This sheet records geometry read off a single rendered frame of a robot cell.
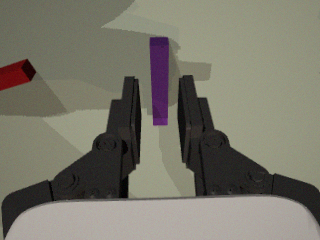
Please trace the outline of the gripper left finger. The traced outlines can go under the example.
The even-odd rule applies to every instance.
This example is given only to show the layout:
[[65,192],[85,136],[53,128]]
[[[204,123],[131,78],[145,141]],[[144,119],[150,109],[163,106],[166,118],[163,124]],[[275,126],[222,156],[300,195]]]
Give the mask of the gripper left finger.
[[4,240],[19,214],[33,206],[57,200],[128,198],[129,174],[140,164],[140,143],[139,80],[126,76],[122,99],[112,99],[106,132],[94,139],[92,150],[53,180],[17,190],[4,198],[1,206]]

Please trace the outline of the purple rod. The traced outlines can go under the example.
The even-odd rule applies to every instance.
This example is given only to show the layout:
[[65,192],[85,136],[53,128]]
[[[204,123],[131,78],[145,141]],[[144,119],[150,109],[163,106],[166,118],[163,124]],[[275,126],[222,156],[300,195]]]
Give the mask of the purple rod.
[[153,126],[168,125],[168,37],[150,37]]

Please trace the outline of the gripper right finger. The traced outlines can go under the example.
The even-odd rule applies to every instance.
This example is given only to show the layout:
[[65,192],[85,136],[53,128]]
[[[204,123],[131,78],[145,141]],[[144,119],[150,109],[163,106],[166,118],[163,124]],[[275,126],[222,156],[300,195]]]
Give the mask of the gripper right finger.
[[283,196],[305,205],[320,225],[319,190],[303,181],[272,175],[230,147],[226,134],[214,128],[207,98],[197,98],[193,75],[179,78],[177,119],[182,163],[194,172],[196,196]]

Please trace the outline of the red rod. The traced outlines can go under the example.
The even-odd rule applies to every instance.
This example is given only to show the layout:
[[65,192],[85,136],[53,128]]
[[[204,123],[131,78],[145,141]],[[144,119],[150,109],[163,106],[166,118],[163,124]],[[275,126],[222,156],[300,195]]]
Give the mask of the red rod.
[[31,82],[36,74],[28,59],[0,68],[0,91]]

